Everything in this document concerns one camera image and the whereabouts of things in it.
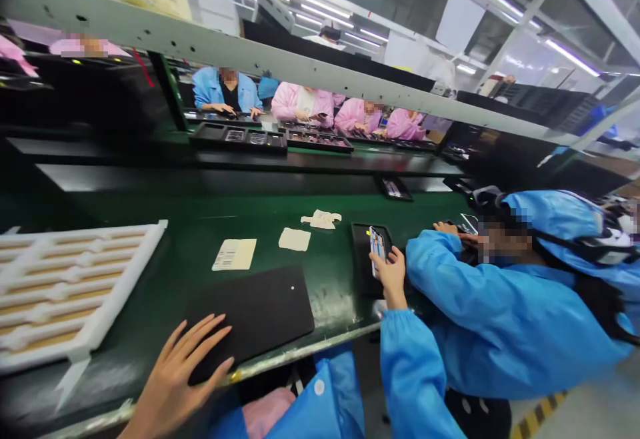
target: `smartphone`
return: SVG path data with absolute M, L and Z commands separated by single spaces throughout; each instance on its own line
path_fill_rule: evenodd
M 222 112 L 218 112 L 218 115 L 221 115 L 222 117 L 226 117 L 227 120 L 235 120 L 238 118 L 237 113 L 236 112 L 229 112 L 226 110 L 223 110 Z
M 371 244 L 371 252 L 386 262 L 387 252 L 385 250 L 385 240 L 373 227 L 369 227 L 369 241 Z M 371 261 L 371 273 L 373 277 L 378 279 L 378 268 L 374 261 Z
M 229 131 L 229 133 L 227 134 L 227 138 L 225 139 L 225 141 L 229 141 L 229 142 L 242 142 L 242 139 L 244 138 L 244 134 L 241 131 Z
M 265 136 L 264 135 L 259 135 L 259 134 L 251 134 L 251 141 L 252 144 L 255 145 L 264 145 L 265 144 Z
M 395 183 L 393 183 L 391 181 L 388 181 L 386 179 L 382 179 L 382 182 L 385 184 L 385 187 L 387 189 L 387 193 L 390 196 L 392 196 L 392 197 L 402 197 L 402 194 L 398 190 L 398 187 L 395 185 Z
M 473 234 L 477 236 L 478 235 L 478 218 L 475 217 L 474 215 L 469 215 L 469 214 L 462 213 L 460 215 L 462 215 L 462 218 L 465 220 L 465 222 L 467 223 L 467 225 L 469 226 L 469 229 L 471 229 Z

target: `metal shelf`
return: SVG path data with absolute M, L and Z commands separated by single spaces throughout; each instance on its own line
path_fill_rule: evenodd
M 65 31 L 91 33 L 119 45 L 230 67 L 246 74 L 261 75 L 263 70 L 270 70 L 273 77 L 282 81 L 346 93 L 351 97 L 559 145 L 571 145 L 579 139 L 572 134 L 114 0 L 3 0 L 0 7 L 0 13 L 12 19 Z

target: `sticker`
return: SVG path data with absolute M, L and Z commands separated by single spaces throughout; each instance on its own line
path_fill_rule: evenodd
M 280 235 L 278 246 L 281 249 L 304 252 L 309 247 L 309 239 L 311 239 L 311 232 L 285 228 Z
M 211 270 L 248 270 L 251 268 L 256 241 L 256 239 L 225 240 Z

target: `black mat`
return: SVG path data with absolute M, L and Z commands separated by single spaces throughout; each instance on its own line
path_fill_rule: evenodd
M 353 270 L 356 274 L 360 285 L 360 294 L 365 297 L 382 299 L 383 288 L 378 279 L 373 277 L 371 270 L 371 259 L 369 252 L 371 251 L 370 236 L 367 234 L 369 227 L 373 226 L 378 234 L 385 240 L 385 249 L 391 251 L 391 236 L 384 226 L 376 226 L 375 224 L 351 224 L 351 235 L 353 239 Z
M 272 269 L 215 284 L 187 308 L 188 325 L 209 314 L 227 314 L 215 331 L 233 326 L 229 335 L 194 369 L 189 384 L 207 380 L 227 358 L 234 367 L 313 331 L 314 321 L 300 266 Z
M 373 180 L 377 184 L 382 195 L 384 195 L 387 199 L 413 202 L 413 196 L 411 195 L 411 192 L 409 192 L 409 190 L 407 189 L 407 186 L 405 185 L 404 182 L 402 182 L 400 177 L 395 177 L 392 175 L 377 174 L 374 176 Z M 398 189 L 400 196 L 391 195 L 387 190 L 387 186 L 385 185 L 384 181 L 393 182 L 395 184 L 395 187 Z

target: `sleeve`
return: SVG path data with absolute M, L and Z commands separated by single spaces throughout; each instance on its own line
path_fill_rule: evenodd
M 278 85 L 279 82 L 276 79 L 264 76 L 261 77 L 260 83 L 258 84 L 258 97 L 261 97 L 262 99 L 267 99 L 268 97 L 273 98 Z
M 380 117 L 382 117 L 382 113 L 377 113 L 375 118 L 372 117 L 371 120 L 369 120 L 369 123 L 367 124 L 369 133 L 373 133 L 373 131 L 378 128 L 378 125 L 380 125 Z
M 447 317 L 468 330 L 484 329 L 513 315 L 513 301 L 526 290 L 527 276 L 511 280 L 491 264 L 472 267 L 457 259 L 460 239 L 453 234 L 424 230 L 407 244 L 411 283 Z M 520 305 L 523 310 L 527 304 Z
M 447 377 L 431 331 L 409 310 L 385 313 L 382 382 L 395 439 L 465 439 L 447 409 Z
M 205 80 L 203 72 L 196 72 L 191 78 L 193 82 L 193 94 L 195 95 L 195 106 L 197 109 L 202 110 L 202 106 L 211 103 L 211 97 L 207 94 L 208 90 L 205 86 Z
M 335 125 L 344 130 L 351 130 L 356 123 L 356 117 L 354 114 L 354 104 L 355 102 L 352 99 L 349 99 L 345 102 L 342 108 L 338 111 L 338 114 L 335 116 Z
M 276 120 L 295 120 L 295 107 L 289 105 L 293 90 L 288 83 L 281 82 L 271 101 L 271 113 Z
M 411 140 L 424 140 L 427 135 L 427 131 L 425 131 L 422 127 L 416 127 L 413 131 L 413 137 Z
M 260 97 L 258 97 L 258 88 L 256 87 L 255 84 L 253 84 L 253 106 L 256 109 L 264 110 L 264 107 L 262 106 L 262 101 L 260 100 Z
M 331 113 L 327 114 L 327 119 L 325 120 L 325 123 L 323 125 L 321 125 L 321 127 L 328 127 L 331 128 L 333 127 L 335 124 L 335 117 L 333 117 L 333 110 L 331 111 Z
M 332 98 L 333 98 L 333 106 L 334 107 L 340 107 L 340 105 L 345 101 L 346 96 L 342 95 L 342 94 L 334 93 L 332 95 Z
M 395 139 L 396 137 L 402 137 L 402 135 L 409 129 L 411 126 L 410 121 L 403 121 L 401 117 L 402 111 L 400 109 L 396 109 L 391 112 L 389 116 L 389 122 L 387 122 L 387 137 L 391 139 Z

